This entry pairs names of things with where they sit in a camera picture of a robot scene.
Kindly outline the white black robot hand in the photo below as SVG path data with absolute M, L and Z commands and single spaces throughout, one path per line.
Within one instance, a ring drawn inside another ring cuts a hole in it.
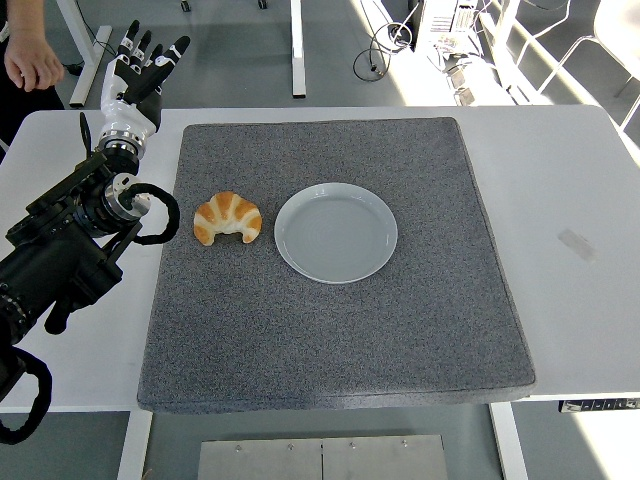
M 168 47 L 148 47 L 152 33 L 139 35 L 140 22 L 131 23 L 106 67 L 100 107 L 105 132 L 127 132 L 145 140 L 161 123 L 162 86 L 187 51 L 191 39 L 182 36 Z

